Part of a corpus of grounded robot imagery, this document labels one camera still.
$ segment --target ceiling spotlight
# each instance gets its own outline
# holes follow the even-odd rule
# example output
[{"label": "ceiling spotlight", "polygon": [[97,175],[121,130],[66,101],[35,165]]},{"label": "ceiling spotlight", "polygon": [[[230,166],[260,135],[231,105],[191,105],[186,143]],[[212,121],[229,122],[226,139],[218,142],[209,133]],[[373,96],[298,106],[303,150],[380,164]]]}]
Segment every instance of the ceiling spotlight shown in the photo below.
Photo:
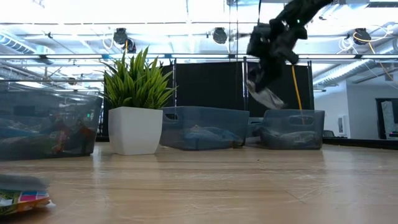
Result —
[{"label": "ceiling spotlight", "polygon": [[136,44],[126,34],[126,28],[117,28],[113,34],[113,40],[115,43],[122,45],[123,50],[127,49],[127,53],[135,54],[137,52]]},{"label": "ceiling spotlight", "polygon": [[68,80],[70,80],[70,82],[68,82],[69,85],[77,85],[77,82],[74,82],[74,80],[76,80],[76,78],[68,78]]},{"label": "ceiling spotlight", "polygon": [[238,0],[226,0],[227,6],[234,6],[238,3]]},{"label": "ceiling spotlight", "polygon": [[366,32],[366,28],[356,28],[353,39],[355,44],[365,45],[372,40],[372,37],[368,32]]},{"label": "ceiling spotlight", "polygon": [[217,27],[213,33],[213,40],[217,44],[225,44],[226,40],[228,39],[225,29],[222,27]]}]

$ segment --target plastic storage bin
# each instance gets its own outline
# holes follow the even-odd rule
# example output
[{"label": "plastic storage bin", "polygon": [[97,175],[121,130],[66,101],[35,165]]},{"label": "plastic storage bin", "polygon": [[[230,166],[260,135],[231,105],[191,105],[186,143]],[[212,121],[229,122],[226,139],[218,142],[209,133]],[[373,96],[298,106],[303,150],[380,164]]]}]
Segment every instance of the plastic storage bin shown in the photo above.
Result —
[{"label": "plastic storage bin", "polygon": [[324,111],[267,110],[263,121],[248,129],[269,149],[320,149],[324,121]]},{"label": "plastic storage bin", "polygon": [[200,106],[163,108],[160,144],[183,150],[226,149],[244,144],[249,112]]},{"label": "plastic storage bin", "polygon": [[0,104],[0,160],[93,152],[102,98],[0,83]]},{"label": "plastic storage bin", "polygon": [[253,133],[256,132],[261,125],[264,118],[249,118],[248,130],[246,131],[246,138],[254,137]]}]

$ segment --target metal frame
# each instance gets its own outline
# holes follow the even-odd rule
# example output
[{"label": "metal frame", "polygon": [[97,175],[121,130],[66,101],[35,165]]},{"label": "metal frame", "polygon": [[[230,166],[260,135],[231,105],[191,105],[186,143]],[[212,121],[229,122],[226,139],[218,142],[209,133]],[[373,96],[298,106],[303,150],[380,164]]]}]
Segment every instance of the metal frame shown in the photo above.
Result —
[{"label": "metal frame", "polygon": [[[177,59],[173,61],[173,88],[177,87]],[[177,106],[177,89],[173,92],[173,106]]]},{"label": "metal frame", "polygon": [[[50,60],[50,59],[116,59],[121,58],[122,54],[52,54],[52,55],[0,55],[1,60]],[[256,57],[246,54],[148,54],[147,58],[184,58],[184,59],[258,59]],[[360,59],[398,59],[398,54],[385,54],[385,55],[374,55],[374,54],[298,54],[301,61],[306,62],[309,60],[360,60]]]},{"label": "metal frame", "polygon": [[246,57],[243,58],[243,100],[244,110],[248,111],[249,93],[248,93],[248,60]]},{"label": "metal frame", "polygon": [[308,73],[308,86],[310,91],[310,108],[315,110],[315,97],[313,95],[313,77],[312,77],[312,62],[307,62],[307,73]]}]

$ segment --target white cloth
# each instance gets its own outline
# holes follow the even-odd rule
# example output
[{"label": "white cloth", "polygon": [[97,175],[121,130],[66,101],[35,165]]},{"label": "white cloth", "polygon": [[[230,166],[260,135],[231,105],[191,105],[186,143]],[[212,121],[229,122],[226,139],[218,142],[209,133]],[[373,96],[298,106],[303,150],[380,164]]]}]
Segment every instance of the white cloth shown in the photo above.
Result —
[{"label": "white cloth", "polygon": [[254,90],[256,89],[256,84],[254,82],[248,80],[248,90],[251,96],[262,105],[266,106],[272,110],[279,110],[285,106],[285,103],[275,95],[270,89],[265,88],[260,92],[256,93]]}]

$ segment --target wooden table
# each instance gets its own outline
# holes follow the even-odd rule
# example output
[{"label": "wooden table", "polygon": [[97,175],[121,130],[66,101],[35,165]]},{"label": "wooden table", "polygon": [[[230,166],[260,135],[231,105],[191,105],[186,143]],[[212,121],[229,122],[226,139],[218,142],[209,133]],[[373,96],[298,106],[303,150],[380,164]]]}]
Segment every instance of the wooden table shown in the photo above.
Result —
[{"label": "wooden table", "polygon": [[398,152],[230,149],[0,163],[2,173],[48,177],[51,210],[3,223],[294,223],[398,221]]}]

